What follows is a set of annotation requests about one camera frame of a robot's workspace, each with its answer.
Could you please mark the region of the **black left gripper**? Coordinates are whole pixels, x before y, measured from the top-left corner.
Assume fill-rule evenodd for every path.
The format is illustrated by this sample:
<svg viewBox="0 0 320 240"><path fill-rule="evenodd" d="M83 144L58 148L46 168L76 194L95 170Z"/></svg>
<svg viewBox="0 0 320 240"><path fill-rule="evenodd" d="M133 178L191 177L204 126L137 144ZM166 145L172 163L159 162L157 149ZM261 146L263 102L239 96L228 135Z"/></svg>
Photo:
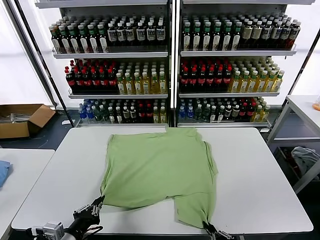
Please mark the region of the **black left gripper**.
<svg viewBox="0 0 320 240"><path fill-rule="evenodd" d="M104 197L96 198L91 204L84 205L77 210L73 211L74 221L65 230L66 233L71 235L84 235L88 231L97 233L101 230L100 223L100 210L103 205Z"/></svg>

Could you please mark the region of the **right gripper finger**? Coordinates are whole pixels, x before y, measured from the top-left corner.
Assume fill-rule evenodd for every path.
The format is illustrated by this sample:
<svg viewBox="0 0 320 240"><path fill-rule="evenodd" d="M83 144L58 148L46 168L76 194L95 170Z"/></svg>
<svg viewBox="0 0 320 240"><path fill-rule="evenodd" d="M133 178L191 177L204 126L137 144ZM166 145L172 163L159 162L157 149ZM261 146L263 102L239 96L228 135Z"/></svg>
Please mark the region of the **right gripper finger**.
<svg viewBox="0 0 320 240"><path fill-rule="evenodd" d="M216 228L215 228L215 230L216 230L216 232L215 232L216 240L234 240L235 239L234 236L232 236L229 233L226 233L221 230L217 230Z"/></svg>
<svg viewBox="0 0 320 240"><path fill-rule="evenodd" d="M203 228L205 229L205 231L209 235L210 240L216 240L216 235L215 235L216 229L214 228L214 226L210 223L205 222L205 221L203 221L202 224L203 224Z"/></svg>

